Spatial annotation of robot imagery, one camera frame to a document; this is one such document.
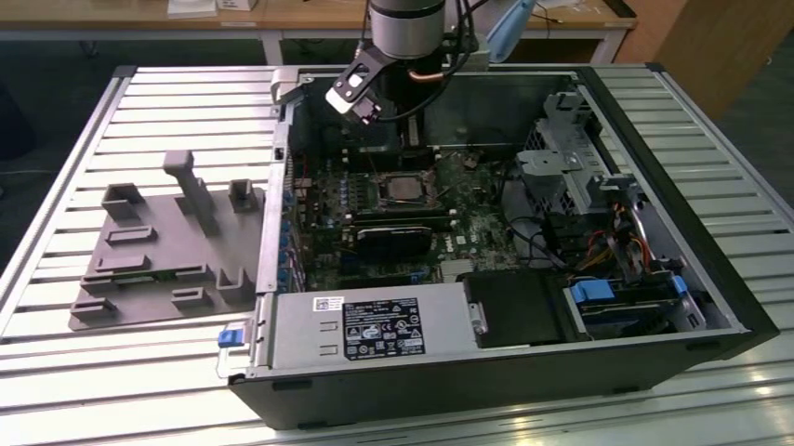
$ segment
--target gray post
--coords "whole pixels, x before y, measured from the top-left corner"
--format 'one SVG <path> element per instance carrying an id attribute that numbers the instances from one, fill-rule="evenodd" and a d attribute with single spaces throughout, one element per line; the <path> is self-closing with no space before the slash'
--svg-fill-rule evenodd
<path id="1" fill-rule="evenodd" d="M 193 175 L 193 154 L 191 151 L 167 151 L 163 170 L 176 178 L 185 195 L 185 202 L 199 220 L 203 235 L 211 237 L 219 233 L 219 224 L 212 216 L 215 204 L 203 181 Z"/>

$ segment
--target wooden table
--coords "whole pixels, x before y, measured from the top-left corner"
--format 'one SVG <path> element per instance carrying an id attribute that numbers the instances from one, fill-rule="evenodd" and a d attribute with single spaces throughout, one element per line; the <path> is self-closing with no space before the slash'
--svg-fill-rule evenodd
<path id="1" fill-rule="evenodd" d="M 282 40 L 354 39 L 362 32 L 363 0 L 259 0 L 251 12 L 192 20 L 169 20 L 167 7 L 167 0 L 3 0 L 0 40 L 256 39 L 268 63 L 282 65 Z M 550 9 L 548 17 L 562 23 L 534 17 L 522 38 L 598 40 L 596 63 L 611 62 L 635 25 L 603 0 Z"/>

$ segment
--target white sticker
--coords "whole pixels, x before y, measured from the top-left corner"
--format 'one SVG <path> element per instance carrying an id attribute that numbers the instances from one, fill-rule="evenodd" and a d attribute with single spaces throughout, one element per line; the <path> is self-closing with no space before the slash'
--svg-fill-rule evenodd
<path id="1" fill-rule="evenodd" d="M 420 346 L 423 344 L 423 341 L 422 339 L 406 339 L 402 344 L 404 347 L 415 347 Z"/>
<path id="2" fill-rule="evenodd" d="M 331 297 L 315 297 L 314 298 L 314 310 L 315 311 L 339 311 L 343 309 L 344 297 L 334 295 Z"/>
<path id="3" fill-rule="evenodd" d="M 220 26 L 228 26 L 232 28 L 253 28 L 256 26 L 255 21 L 223 21 Z"/>

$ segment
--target blue latch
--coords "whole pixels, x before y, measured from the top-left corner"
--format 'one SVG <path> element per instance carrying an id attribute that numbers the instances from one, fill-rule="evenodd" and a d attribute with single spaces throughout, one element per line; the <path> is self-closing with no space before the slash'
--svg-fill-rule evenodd
<path id="1" fill-rule="evenodd" d="M 672 276 L 672 285 L 675 286 L 675 291 L 679 295 L 686 295 L 687 288 L 686 282 L 681 276 Z"/>
<path id="2" fill-rule="evenodd" d="M 241 347 L 245 343 L 243 342 L 243 329 L 223 330 L 219 334 L 219 347 Z"/>
<path id="3" fill-rule="evenodd" d="M 592 300 L 614 299 L 615 297 L 611 286 L 608 286 L 608 281 L 604 280 L 578 282 L 571 287 L 571 293 L 576 304 Z"/>

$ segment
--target copper pipe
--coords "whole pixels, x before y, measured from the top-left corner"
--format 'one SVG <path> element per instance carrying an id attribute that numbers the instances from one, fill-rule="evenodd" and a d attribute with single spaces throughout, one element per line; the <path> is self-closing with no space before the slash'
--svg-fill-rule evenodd
<path id="1" fill-rule="evenodd" d="M 442 72 L 435 72 L 432 74 L 419 74 L 414 70 L 408 70 L 408 77 L 411 77 L 414 82 L 419 82 L 420 84 L 442 82 L 444 80 L 444 74 Z"/>

